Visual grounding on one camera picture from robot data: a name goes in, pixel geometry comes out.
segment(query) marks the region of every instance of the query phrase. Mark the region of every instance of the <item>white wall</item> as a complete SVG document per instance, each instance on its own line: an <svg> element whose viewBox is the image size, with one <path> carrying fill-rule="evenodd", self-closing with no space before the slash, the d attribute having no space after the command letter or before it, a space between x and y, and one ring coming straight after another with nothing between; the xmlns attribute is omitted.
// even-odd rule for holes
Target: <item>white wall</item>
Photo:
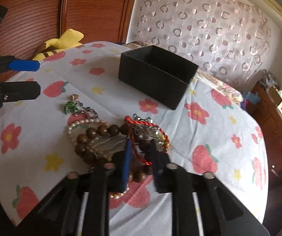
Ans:
<svg viewBox="0 0 282 236"><path fill-rule="evenodd" d="M136 16L140 9L140 4L143 0L136 0L133 9L130 27L127 36L127 43L137 40L136 33L133 32L131 26L136 26L139 17ZM250 78L249 82L239 89L241 91L251 90L255 83L261 78L262 70L266 69L273 73L280 86L282 86L282 30L272 21L268 21L268 26L271 28L271 43L270 50L266 60L258 68L257 72Z"/></svg>

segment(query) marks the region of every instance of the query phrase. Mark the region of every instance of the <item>green gemstone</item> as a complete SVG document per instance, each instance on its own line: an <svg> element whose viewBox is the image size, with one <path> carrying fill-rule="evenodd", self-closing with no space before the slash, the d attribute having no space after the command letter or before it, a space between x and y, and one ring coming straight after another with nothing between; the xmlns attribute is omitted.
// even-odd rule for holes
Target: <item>green gemstone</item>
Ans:
<svg viewBox="0 0 282 236"><path fill-rule="evenodd" d="M66 107L73 109L74 108L74 104L71 101L68 101L66 104Z"/></svg>

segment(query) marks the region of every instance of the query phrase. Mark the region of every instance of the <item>wooden bead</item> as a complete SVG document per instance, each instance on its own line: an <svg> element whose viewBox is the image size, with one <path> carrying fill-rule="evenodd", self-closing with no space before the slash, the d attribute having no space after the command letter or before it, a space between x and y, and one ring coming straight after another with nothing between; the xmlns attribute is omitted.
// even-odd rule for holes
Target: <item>wooden bead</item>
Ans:
<svg viewBox="0 0 282 236"><path fill-rule="evenodd" d="M134 181L137 183L143 183L146 180L146 175L141 170L137 170L136 172L134 172L133 177Z"/></svg>
<svg viewBox="0 0 282 236"><path fill-rule="evenodd" d="M111 135L111 136L116 136L119 134L119 127L115 124L111 125L109 128L108 128L108 133Z"/></svg>
<svg viewBox="0 0 282 236"><path fill-rule="evenodd" d="M139 134L134 135L134 142L140 143L142 140L145 140L145 134L143 132L139 132Z"/></svg>
<svg viewBox="0 0 282 236"><path fill-rule="evenodd" d="M139 143L139 148L142 152L147 153L150 151L151 142L149 140L142 140Z"/></svg>
<svg viewBox="0 0 282 236"><path fill-rule="evenodd" d="M78 144L87 144L89 141L90 141L90 139L85 134L80 134L77 137L77 143Z"/></svg>
<svg viewBox="0 0 282 236"><path fill-rule="evenodd" d="M145 159L146 161L148 161L148 162L151 162L150 157L151 157L151 154L150 154L150 153L146 153L146 154L144 155L144 159Z"/></svg>
<svg viewBox="0 0 282 236"><path fill-rule="evenodd" d="M129 128L128 125L125 123L123 125L120 126L119 131L121 134L127 136L129 134Z"/></svg>
<svg viewBox="0 0 282 236"><path fill-rule="evenodd" d="M93 152L86 152L82 159L90 166L92 166L97 160L96 155Z"/></svg>
<svg viewBox="0 0 282 236"><path fill-rule="evenodd" d="M97 134L99 134L100 136L105 136L108 133L108 129L106 125L100 125L97 128Z"/></svg>
<svg viewBox="0 0 282 236"><path fill-rule="evenodd" d="M82 157L87 152L85 144L78 144L78 145L76 145L76 147L74 148L74 152L78 156Z"/></svg>
<svg viewBox="0 0 282 236"><path fill-rule="evenodd" d="M103 166L105 163L107 163L108 160L104 157L98 158L95 165L96 166Z"/></svg>
<svg viewBox="0 0 282 236"><path fill-rule="evenodd" d="M129 177L128 177L128 182L131 182L133 178L134 178L134 177L133 177L133 175L132 175L132 172L130 171L130 172L129 172Z"/></svg>
<svg viewBox="0 0 282 236"><path fill-rule="evenodd" d="M148 175L148 176L150 176L150 175L153 174L153 170L152 170L152 166L151 166L151 165L145 165L145 166L142 168L142 171L143 171L146 175Z"/></svg>
<svg viewBox="0 0 282 236"><path fill-rule="evenodd" d="M89 127L87 130L86 130L86 135L88 136L89 139L93 139L97 136L97 131L95 128L93 127Z"/></svg>

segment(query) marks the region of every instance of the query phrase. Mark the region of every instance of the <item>bed sheet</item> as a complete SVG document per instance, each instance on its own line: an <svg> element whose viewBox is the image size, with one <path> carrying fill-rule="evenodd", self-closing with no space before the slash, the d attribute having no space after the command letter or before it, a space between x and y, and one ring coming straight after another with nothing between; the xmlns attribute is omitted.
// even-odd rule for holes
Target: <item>bed sheet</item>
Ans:
<svg viewBox="0 0 282 236"><path fill-rule="evenodd" d="M86 172L67 137L72 94L110 125L126 115L152 117L170 138L170 158L193 173L212 171L262 222L268 193L262 132L245 111L196 78L172 111L118 80L121 52L129 48L94 42L41 61L37 72L11 80L35 80L36 100L0 109L0 202L14 224L70 171ZM171 195L157 194L153 178L110 200L110 235L169 235Z"/></svg>

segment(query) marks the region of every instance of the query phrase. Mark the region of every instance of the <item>yellow plush toy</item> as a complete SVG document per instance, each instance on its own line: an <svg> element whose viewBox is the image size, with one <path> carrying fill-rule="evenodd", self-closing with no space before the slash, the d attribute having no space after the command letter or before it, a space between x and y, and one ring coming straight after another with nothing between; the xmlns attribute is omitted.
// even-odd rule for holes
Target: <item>yellow plush toy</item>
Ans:
<svg viewBox="0 0 282 236"><path fill-rule="evenodd" d="M53 38L38 46L32 60L42 60L66 49L82 45L79 41L83 37L84 35L81 32L70 28L59 39Z"/></svg>

